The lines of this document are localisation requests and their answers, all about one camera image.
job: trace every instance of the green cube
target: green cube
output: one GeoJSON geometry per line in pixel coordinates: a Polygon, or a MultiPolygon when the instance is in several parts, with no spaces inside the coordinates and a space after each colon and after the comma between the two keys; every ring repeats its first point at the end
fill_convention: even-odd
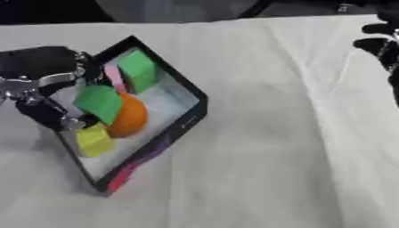
{"type": "Polygon", "coordinates": [[[118,93],[105,85],[85,86],[73,103],[107,125],[113,123],[122,108],[122,100],[118,93]]]}
{"type": "Polygon", "coordinates": [[[118,61],[131,92],[139,94],[157,83],[155,63],[141,51],[134,51],[118,61]]]}

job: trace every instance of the white tablecloth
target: white tablecloth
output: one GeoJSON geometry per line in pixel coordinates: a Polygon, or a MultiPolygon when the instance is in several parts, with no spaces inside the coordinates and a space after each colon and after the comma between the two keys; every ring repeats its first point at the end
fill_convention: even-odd
{"type": "Polygon", "coordinates": [[[387,73],[352,47],[375,20],[0,28],[0,50],[98,53],[134,34],[210,97],[208,117],[110,198],[0,107],[2,227],[396,227],[399,116],[387,73]]]}

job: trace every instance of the table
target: table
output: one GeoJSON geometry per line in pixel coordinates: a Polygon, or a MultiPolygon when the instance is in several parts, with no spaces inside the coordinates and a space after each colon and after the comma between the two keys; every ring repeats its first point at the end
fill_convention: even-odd
{"type": "Polygon", "coordinates": [[[52,134],[0,107],[4,227],[395,227],[397,108],[354,50],[374,16],[0,28],[0,50],[98,53],[135,34],[210,97],[208,117],[110,198],[52,134]]]}

